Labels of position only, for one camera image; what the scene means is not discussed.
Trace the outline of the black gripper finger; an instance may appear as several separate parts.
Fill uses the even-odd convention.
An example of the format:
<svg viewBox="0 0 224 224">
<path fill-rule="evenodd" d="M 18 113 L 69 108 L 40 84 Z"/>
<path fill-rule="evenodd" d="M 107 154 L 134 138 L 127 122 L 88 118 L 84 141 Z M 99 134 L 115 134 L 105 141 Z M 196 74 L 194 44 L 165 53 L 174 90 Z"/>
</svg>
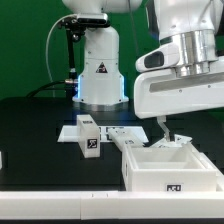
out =
<svg viewBox="0 0 224 224">
<path fill-rule="evenodd" d="M 157 123 L 160 126 L 160 128 L 164 132 L 164 138 L 166 139 L 167 142 L 170 142 L 174 139 L 173 135 L 171 134 L 171 131 L 169 128 L 166 126 L 166 117 L 165 116 L 158 116 L 157 117 Z"/>
</svg>

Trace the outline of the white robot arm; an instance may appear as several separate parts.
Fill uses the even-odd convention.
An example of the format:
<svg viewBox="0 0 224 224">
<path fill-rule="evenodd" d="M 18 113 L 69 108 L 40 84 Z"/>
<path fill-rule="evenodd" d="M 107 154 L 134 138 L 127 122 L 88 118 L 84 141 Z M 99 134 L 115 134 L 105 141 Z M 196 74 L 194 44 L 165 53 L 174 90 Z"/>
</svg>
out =
<svg viewBox="0 0 224 224">
<path fill-rule="evenodd" d="M 144 49 L 135 62 L 136 116 L 162 119 L 224 107 L 224 55 L 216 47 L 224 0 L 144 1 L 137 21 Z"/>
</svg>

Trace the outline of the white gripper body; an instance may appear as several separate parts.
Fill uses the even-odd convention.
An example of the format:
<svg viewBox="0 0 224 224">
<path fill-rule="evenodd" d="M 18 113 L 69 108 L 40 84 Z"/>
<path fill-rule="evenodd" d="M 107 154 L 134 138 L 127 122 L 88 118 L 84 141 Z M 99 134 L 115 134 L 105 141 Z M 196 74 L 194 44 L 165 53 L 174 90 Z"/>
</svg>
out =
<svg viewBox="0 0 224 224">
<path fill-rule="evenodd" d="M 134 84 L 135 114 L 141 118 L 224 107 L 224 65 L 204 75 L 177 78 L 173 69 L 139 75 Z"/>
</svg>

